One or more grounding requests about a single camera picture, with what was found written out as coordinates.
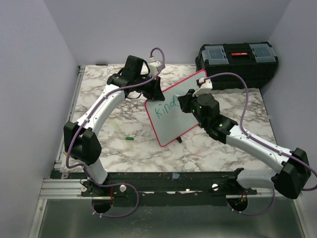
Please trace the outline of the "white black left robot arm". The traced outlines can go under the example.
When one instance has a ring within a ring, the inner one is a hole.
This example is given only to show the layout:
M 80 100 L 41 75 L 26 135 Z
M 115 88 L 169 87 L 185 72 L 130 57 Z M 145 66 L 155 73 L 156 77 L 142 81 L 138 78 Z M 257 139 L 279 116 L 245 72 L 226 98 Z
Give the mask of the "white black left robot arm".
M 154 56 L 148 61 L 128 56 L 124 67 L 108 78 L 102 94 L 88 111 L 76 122 L 64 125 L 66 158 L 79 161 L 75 165 L 67 162 L 66 166 L 69 169 L 81 166 L 88 178 L 95 181 L 93 191 L 97 195 L 104 196 L 110 189 L 106 181 L 108 173 L 100 160 L 102 147 L 98 135 L 103 124 L 131 92 L 141 93 L 152 101 L 163 101 L 159 74 L 164 68 L 164 61 L 155 60 Z

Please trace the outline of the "pink framed whiteboard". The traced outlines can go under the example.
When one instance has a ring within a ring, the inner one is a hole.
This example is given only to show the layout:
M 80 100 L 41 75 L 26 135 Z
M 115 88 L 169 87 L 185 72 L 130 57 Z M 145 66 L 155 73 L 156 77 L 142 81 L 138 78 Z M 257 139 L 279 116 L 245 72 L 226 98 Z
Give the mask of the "pink framed whiteboard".
M 206 76 L 205 70 L 199 70 L 164 89 L 164 101 L 145 101 L 148 118 L 161 147 L 166 146 L 198 125 L 192 114 L 186 114 L 181 111 L 179 102 L 174 94 L 183 96 L 189 89 L 197 89 L 196 80 Z

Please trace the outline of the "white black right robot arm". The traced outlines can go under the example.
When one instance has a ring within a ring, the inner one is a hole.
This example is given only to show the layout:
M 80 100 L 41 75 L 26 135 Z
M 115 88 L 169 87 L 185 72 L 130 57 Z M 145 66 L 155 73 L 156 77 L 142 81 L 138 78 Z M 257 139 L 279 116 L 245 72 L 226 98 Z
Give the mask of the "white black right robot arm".
M 275 189 L 290 199 L 296 199 L 311 176 L 307 153 L 272 144 L 243 129 L 236 121 L 220 114 L 219 102 L 212 94 L 194 95 L 190 89 L 178 97 L 180 109 L 191 113 L 212 139 L 236 147 L 262 161 L 268 170 L 239 169 L 228 181 L 228 189 L 239 194 L 249 188 Z

